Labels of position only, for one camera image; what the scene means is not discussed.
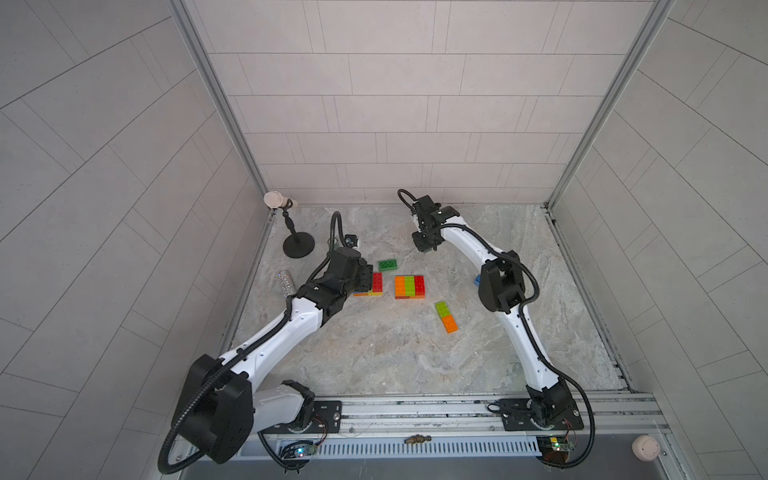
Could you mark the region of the small lime green lego brick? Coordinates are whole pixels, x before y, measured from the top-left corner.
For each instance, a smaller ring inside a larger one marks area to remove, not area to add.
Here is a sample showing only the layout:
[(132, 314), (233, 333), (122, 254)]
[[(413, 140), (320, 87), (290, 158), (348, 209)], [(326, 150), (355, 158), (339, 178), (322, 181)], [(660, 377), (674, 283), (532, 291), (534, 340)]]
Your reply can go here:
[(443, 319), (446, 317), (450, 317), (452, 315), (452, 312), (448, 305), (444, 301), (439, 301), (435, 303), (435, 309), (438, 314), (438, 316)]

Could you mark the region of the long orange lego brick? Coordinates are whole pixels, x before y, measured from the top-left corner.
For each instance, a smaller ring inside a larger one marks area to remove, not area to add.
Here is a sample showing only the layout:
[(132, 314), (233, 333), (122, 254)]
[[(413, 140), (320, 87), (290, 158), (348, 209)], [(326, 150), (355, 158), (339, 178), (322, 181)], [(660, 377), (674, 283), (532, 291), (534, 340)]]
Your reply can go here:
[(405, 298), (407, 296), (407, 289), (406, 289), (406, 277), (405, 276), (396, 276), (394, 279), (394, 292), (395, 292), (395, 298), (401, 299)]

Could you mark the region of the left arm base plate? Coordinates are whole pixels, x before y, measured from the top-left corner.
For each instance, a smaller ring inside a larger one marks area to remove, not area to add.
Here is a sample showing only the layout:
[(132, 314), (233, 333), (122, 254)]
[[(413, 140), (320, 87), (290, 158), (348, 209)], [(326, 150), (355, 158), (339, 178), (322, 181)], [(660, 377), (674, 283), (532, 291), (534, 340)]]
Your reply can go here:
[(343, 403), (341, 401), (315, 401), (306, 427), (277, 424), (263, 431), (264, 434), (319, 435), (336, 434), (340, 431)]

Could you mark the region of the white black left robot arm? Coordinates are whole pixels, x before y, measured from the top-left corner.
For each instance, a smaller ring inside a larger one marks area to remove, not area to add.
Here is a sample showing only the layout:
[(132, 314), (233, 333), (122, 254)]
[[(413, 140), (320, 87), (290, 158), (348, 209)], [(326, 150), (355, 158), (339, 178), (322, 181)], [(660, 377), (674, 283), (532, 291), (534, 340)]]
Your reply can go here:
[(286, 297), (272, 322), (219, 357), (191, 366), (160, 448), (160, 473), (179, 472), (203, 457), (229, 461), (252, 432), (309, 423), (314, 394), (296, 381), (261, 390), (267, 374), (302, 340), (341, 311), (348, 297), (372, 285), (373, 268), (356, 248), (328, 253), (312, 278)]

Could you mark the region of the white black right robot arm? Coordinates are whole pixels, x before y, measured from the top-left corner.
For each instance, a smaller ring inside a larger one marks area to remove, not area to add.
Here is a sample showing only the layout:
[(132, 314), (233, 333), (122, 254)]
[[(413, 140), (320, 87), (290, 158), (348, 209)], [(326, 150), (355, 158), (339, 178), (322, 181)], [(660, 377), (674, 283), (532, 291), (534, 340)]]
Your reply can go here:
[(522, 365), (529, 395), (524, 411), (530, 415), (531, 423), (542, 430), (561, 425), (574, 427), (580, 416), (571, 392), (575, 389), (586, 408), (589, 430), (594, 432), (594, 411), (585, 390), (552, 364), (535, 331), (528, 305), (539, 298), (540, 286), (517, 253), (498, 250), (474, 231), (456, 209), (443, 206), (430, 196), (417, 198), (405, 189), (398, 190), (397, 195), (417, 226), (412, 238), (419, 251), (435, 251), (448, 242), (479, 269), (480, 302), (497, 316)]

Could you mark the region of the red lego brick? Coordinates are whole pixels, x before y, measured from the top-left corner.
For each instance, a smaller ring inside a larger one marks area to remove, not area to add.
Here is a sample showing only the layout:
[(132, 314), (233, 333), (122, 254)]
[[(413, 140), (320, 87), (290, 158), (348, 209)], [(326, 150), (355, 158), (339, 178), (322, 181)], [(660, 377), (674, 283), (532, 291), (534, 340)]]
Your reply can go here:
[(417, 275), (414, 277), (414, 289), (415, 289), (415, 296), (418, 298), (424, 298), (426, 295), (426, 287), (425, 287), (425, 281), (424, 277), (422, 275)]
[(373, 273), (371, 292), (375, 295), (381, 295), (383, 293), (383, 275), (380, 272)]

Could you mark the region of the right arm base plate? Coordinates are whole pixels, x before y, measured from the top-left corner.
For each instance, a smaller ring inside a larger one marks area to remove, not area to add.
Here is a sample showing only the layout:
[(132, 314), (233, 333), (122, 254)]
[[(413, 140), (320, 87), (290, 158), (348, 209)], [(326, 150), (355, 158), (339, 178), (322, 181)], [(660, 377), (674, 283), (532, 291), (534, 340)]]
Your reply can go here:
[(584, 429), (581, 412), (574, 401), (555, 411), (533, 399), (501, 398), (488, 403), (486, 409), (501, 418), (507, 432)]

